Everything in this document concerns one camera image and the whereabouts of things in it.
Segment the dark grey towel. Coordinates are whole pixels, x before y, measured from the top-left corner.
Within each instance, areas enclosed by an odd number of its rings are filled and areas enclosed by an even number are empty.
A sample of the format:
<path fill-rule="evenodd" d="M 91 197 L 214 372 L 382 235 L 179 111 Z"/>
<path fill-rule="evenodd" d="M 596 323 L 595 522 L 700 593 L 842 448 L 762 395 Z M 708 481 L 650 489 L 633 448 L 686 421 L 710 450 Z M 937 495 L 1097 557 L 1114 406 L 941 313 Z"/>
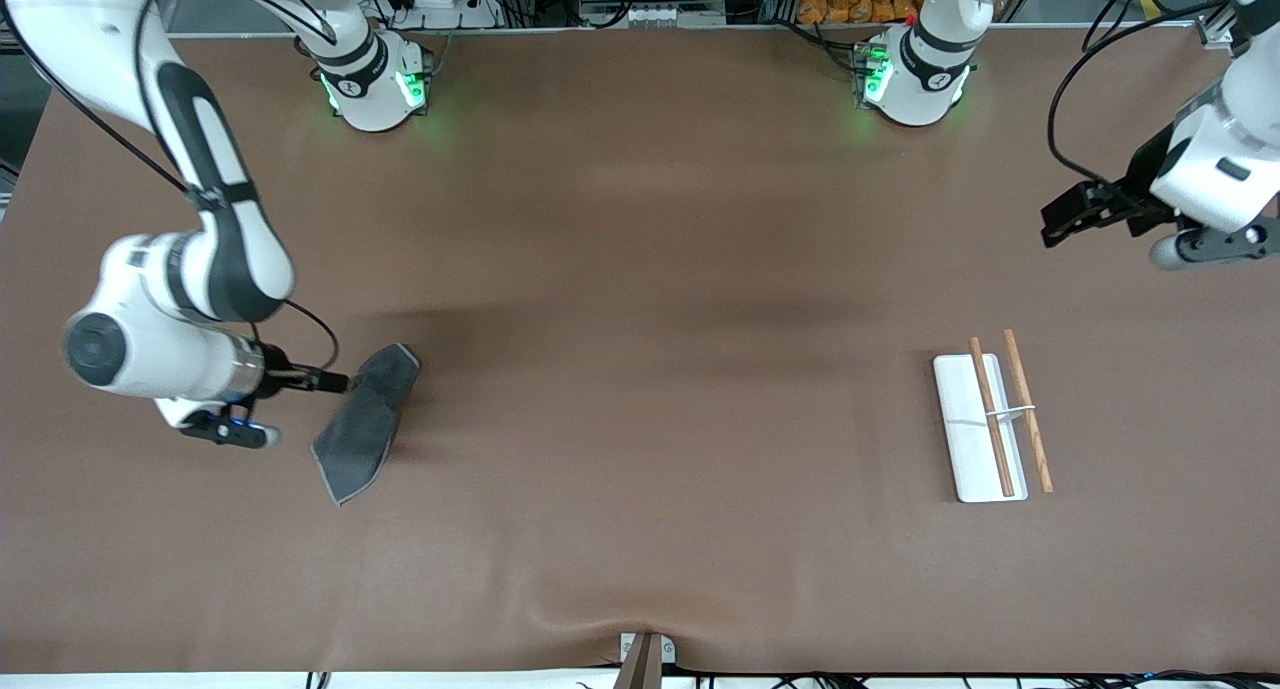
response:
<path fill-rule="evenodd" d="M 326 494 L 343 506 L 378 479 L 421 364 L 402 343 L 371 355 L 328 425 L 310 446 Z"/>

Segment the white rectangular tray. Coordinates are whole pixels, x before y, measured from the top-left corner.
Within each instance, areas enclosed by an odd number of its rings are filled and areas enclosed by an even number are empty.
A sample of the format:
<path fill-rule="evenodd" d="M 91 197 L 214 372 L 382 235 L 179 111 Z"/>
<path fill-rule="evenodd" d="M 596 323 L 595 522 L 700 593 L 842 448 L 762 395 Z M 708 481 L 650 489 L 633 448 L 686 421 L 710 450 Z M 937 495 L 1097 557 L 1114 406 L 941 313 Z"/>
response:
<path fill-rule="evenodd" d="M 966 352 L 932 360 L 954 488 L 963 503 L 1030 496 L 1020 434 L 1029 442 L 1039 490 L 1055 492 L 1037 405 L 1011 328 L 1004 330 L 1004 357 L 989 353 L 973 337 Z"/>

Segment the brown table cover cloth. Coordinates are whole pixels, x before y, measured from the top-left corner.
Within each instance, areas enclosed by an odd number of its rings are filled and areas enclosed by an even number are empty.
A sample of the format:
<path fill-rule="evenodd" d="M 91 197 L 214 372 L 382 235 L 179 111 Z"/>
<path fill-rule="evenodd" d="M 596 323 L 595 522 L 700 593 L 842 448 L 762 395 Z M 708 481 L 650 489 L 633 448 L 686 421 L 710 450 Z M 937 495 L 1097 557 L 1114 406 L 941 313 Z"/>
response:
<path fill-rule="evenodd" d="M 332 503 L 339 400 L 172 432 L 60 352 L 122 234 L 195 215 L 63 99 L 0 222 L 0 674 L 527 670 L 672 636 L 721 672 L 1280 674 L 1280 259 L 1041 243 L 1075 29 L 993 29 L 909 131 L 786 29 L 454 38 L 425 118 L 288 38 L 182 41 L 344 373 L 422 374 Z M 932 360 L 1011 328 L 1055 492 L 957 499 Z"/>

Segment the aluminium frame profile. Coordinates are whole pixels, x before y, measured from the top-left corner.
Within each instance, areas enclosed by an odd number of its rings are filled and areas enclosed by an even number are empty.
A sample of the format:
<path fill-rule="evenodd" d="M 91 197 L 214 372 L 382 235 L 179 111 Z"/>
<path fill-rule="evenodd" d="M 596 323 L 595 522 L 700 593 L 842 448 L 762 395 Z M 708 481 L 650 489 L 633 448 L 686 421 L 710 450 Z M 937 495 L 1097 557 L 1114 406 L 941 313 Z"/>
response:
<path fill-rule="evenodd" d="M 1197 15 L 1196 29 L 1203 47 L 1220 50 L 1231 47 L 1235 44 L 1233 35 L 1236 24 L 1236 14 L 1233 6 L 1213 6 Z"/>

